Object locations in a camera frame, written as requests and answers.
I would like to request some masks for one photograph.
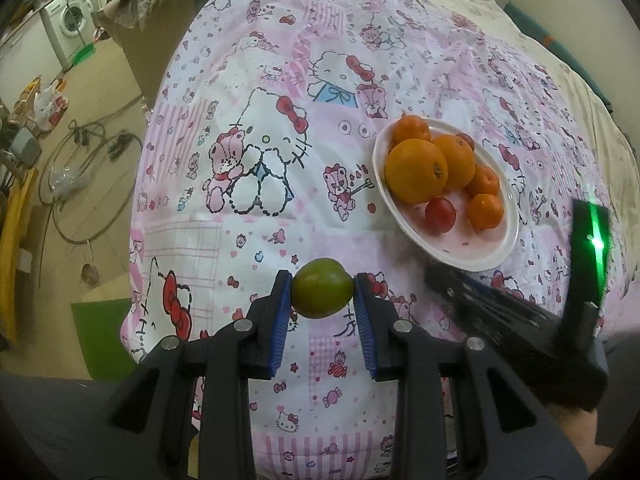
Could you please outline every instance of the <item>person's skin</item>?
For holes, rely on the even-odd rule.
[[[577,408],[566,408],[557,404],[546,406],[547,411],[558,423],[566,437],[578,450],[591,475],[613,451],[613,448],[596,444],[598,412],[591,413]]]

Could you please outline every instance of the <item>gray fabric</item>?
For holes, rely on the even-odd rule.
[[[640,411],[640,333],[605,341],[609,387],[598,407],[596,444],[616,447]]]
[[[75,440],[99,412],[116,383],[99,383],[0,372],[0,400],[38,457],[60,480],[71,479]]]

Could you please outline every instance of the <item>white cabinet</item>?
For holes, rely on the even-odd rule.
[[[62,72],[38,12],[0,47],[0,98],[11,110],[35,77],[46,88]]]

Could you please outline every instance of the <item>plate of fruit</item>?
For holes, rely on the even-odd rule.
[[[480,144],[450,124],[402,115],[376,139],[385,205],[411,240],[459,269],[498,267],[518,238],[511,185]]]

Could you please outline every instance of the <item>countertop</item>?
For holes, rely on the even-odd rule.
[[[18,25],[17,27],[14,28],[14,30],[12,30],[11,32],[9,32],[8,34],[5,34],[2,39],[0,40],[0,47],[4,46],[4,44],[9,41],[31,18],[33,18],[34,16],[39,15],[40,11],[42,9],[44,9],[46,6],[48,6],[53,0],[43,0],[42,3],[36,7],[35,9],[33,9],[33,12],[30,12],[27,16],[25,16],[22,21],[20,22],[20,25]]]

